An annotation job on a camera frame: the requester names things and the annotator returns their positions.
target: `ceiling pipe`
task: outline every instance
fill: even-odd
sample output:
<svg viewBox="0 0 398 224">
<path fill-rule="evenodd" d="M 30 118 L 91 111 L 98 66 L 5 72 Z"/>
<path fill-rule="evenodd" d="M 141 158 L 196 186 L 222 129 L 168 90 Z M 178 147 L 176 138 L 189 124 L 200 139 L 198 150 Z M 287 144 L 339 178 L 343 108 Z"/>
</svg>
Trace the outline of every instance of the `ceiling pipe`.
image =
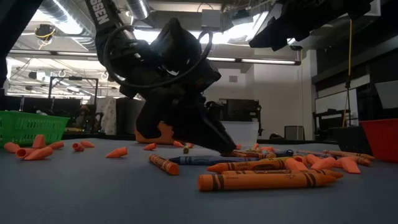
<svg viewBox="0 0 398 224">
<path fill-rule="evenodd" d="M 85 49 L 95 52 L 95 26 L 71 0 L 43 0 L 39 11 L 62 32 L 70 35 Z"/>
<path fill-rule="evenodd" d="M 127 8 L 136 20 L 146 19 L 150 13 L 150 7 L 146 0 L 126 0 Z"/>
</svg>

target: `red container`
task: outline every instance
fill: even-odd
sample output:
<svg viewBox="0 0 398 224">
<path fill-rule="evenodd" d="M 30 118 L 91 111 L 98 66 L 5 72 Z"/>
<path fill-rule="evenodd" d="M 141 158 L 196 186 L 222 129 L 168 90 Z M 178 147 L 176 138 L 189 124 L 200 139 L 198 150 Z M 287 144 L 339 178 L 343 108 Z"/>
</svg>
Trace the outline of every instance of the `red container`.
<svg viewBox="0 0 398 224">
<path fill-rule="evenodd" d="M 398 162 L 398 119 L 360 122 L 376 159 Z"/>
</svg>

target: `green plastic basket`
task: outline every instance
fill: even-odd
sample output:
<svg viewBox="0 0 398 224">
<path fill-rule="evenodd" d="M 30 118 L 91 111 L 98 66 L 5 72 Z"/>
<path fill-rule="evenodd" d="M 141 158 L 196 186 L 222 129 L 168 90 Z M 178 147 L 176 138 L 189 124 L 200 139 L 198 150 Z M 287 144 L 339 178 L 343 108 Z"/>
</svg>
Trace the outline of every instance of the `green plastic basket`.
<svg viewBox="0 0 398 224">
<path fill-rule="evenodd" d="M 46 144 L 59 141 L 69 118 L 14 111 L 0 111 L 0 147 L 7 142 L 31 145 L 36 134 L 44 134 Z"/>
</svg>

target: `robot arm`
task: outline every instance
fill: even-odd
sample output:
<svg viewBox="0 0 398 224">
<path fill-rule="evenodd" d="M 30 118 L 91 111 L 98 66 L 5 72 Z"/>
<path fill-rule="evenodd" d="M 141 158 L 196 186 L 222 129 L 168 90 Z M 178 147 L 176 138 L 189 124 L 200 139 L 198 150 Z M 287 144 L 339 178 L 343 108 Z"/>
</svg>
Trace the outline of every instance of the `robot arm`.
<svg viewBox="0 0 398 224">
<path fill-rule="evenodd" d="M 173 138 L 221 153 L 236 148 L 223 125 L 209 115 L 201 94 L 221 75 L 206 57 L 210 43 L 201 54 L 199 41 L 171 19 L 150 45 L 129 39 L 111 0 L 86 0 L 96 27 L 99 61 L 128 97 L 139 93 L 146 103 L 137 119 L 137 130 L 145 138 L 160 137 L 160 121 L 173 127 Z M 173 76 L 168 71 L 178 72 Z"/>
</svg>

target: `blue-gray tabletop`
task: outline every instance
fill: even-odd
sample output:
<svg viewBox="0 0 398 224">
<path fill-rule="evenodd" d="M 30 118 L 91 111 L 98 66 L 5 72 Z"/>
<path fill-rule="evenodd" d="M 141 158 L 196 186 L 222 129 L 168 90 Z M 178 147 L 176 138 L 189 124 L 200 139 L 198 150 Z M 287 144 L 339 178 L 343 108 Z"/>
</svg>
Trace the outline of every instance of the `blue-gray tabletop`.
<svg viewBox="0 0 398 224">
<path fill-rule="evenodd" d="M 0 153 L 0 223 L 397 223 L 398 165 L 375 161 L 328 187 L 315 189 L 199 192 L 205 166 L 180 166 L 167 175 L 149 154 L 183 156 L 182 148 L 142 150 L 134 141 L 89 139 L 95 148 L 73 152 L 72 144 L 43 161 L 20 161 Z M 108 152 L 127 146 L 122 159 Z M 274 146 L 338 150 L 336 145 Z M 194 147 L 189 156 L 218 153 Z"/>
</svg>

